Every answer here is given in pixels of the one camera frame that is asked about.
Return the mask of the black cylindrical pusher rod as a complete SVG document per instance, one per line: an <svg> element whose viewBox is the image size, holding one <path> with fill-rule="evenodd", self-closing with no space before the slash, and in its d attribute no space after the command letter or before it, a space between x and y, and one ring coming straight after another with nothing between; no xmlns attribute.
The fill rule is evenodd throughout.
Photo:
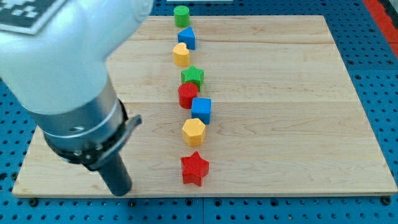
<svg viewBox="0 0 398 224"><path fill-rule="evenodd" d="M126 195L132 188L132 180L119 154L98 170L100 176L115 196Z"/></svg>

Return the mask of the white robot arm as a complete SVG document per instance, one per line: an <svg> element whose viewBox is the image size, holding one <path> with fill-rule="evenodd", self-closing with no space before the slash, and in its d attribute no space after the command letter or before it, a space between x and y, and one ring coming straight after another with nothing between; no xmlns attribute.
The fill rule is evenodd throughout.
<svg viewBox="0 0 398 224"><path fill-rule="evenodd" d="M1 79L72 164L97 171L115 196L132 188L120 156L129 117L106 59L147 19L152 1L2 1Z"/></svg>

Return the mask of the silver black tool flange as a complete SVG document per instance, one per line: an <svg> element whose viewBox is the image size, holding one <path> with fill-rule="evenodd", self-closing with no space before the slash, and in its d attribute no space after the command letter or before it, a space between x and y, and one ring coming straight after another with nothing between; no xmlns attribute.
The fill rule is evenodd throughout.
<svg viewBox="0 0 398 224"><path fill-rule="evenodd" d="M142 123L139 114L127 117L111 80L95 98L76 109L58 114L30 110L29 114L58 156L91 171L117 163L120 150Z"/></svg>

